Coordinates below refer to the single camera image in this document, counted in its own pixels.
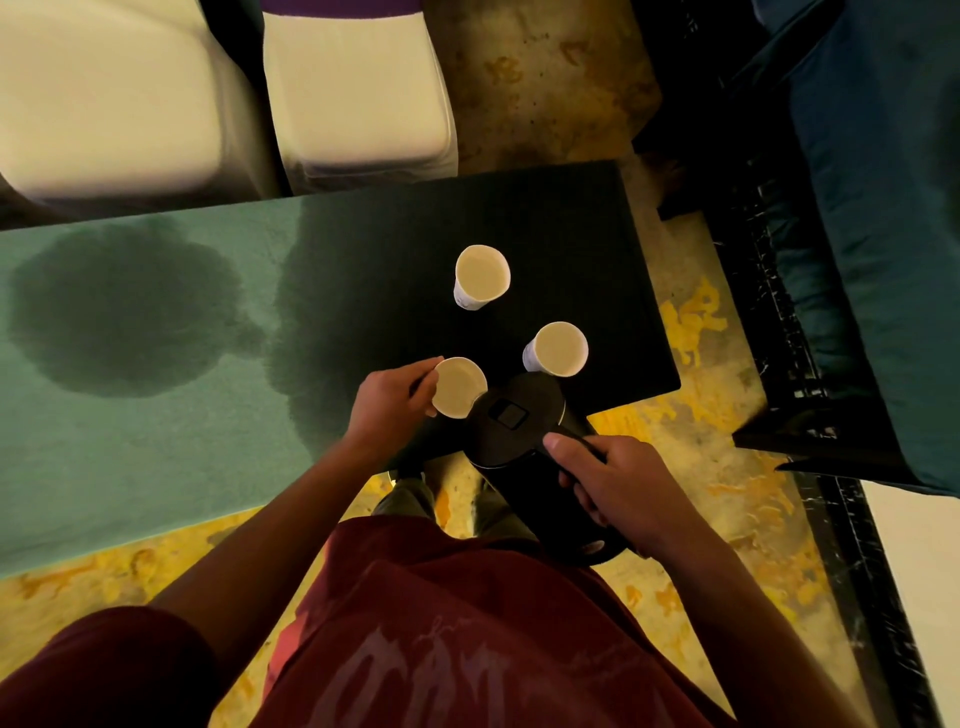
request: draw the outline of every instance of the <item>maroon shirt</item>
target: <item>maroon shirt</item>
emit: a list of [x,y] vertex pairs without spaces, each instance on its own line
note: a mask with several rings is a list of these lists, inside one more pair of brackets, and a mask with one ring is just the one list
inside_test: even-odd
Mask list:
[[[253,726],[732,726],[591,570],[427,519],[337,526],[281,634]],[[0,685],[0,725],[206,725],[213,655],[182,620],[120,607]]]

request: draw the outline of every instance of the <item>leg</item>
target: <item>leg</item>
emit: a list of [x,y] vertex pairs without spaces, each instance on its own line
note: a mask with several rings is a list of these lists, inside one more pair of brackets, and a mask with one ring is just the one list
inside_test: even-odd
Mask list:
[[529,539],[533,531],[514,513],[507,501],[486,480],[473,501],[473,535],[494,539]]
[[437,522],[433,512],[434,495],[422,477],[402,477],[394,481],[394,489],[384,496],[374,516],[417,516]]

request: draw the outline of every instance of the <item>paper cup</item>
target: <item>paper cup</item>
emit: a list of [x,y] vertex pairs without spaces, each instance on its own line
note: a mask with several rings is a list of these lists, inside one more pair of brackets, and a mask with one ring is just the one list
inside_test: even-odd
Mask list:
[[496,248],[471,245],[457,258],[453,300],[467,311],[483,308],[510,288],[510,266]]
[[465,419],[473,403],[487,392],[487,378],[480,367],[462,356],[444,359],[437,365],[437,374],[433,406],[454,420]]
[[523,350],[523,367],[528,372],[573,376],[584,368],[589,346],[584,333],[566,321],[547,324]]

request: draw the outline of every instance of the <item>electric kettle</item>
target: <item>electric kettle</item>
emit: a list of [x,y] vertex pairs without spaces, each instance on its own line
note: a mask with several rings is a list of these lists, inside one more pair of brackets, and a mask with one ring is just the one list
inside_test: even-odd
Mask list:
[[595,434],[566,406],[560,383],[542,372],[515,376],[477,400],[466,420],[464,453],[555,558],[575,566],[609,561],[627,540],[612,526],[600,526],[571,488],[558,482],[561,468],[543,446],[559,432],[580,440]]

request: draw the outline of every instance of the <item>person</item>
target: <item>person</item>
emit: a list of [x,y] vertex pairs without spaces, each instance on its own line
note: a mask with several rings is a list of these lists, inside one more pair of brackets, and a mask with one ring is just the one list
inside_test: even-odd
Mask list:
[[[338,524],[436,414],[439,361],[368,376],[326,456],[149,605],[62,630],[0,685],[0,724],[206,725],[325,544],[254,726],[734,725],[592,570],[551,560],[494,491],[481,493],[479,538],[446,536],[417,477]],[[663,565],[739,723],[860,726],[657,452],[590,441],[606,464],[546,436],[575,480],[558,487]]]

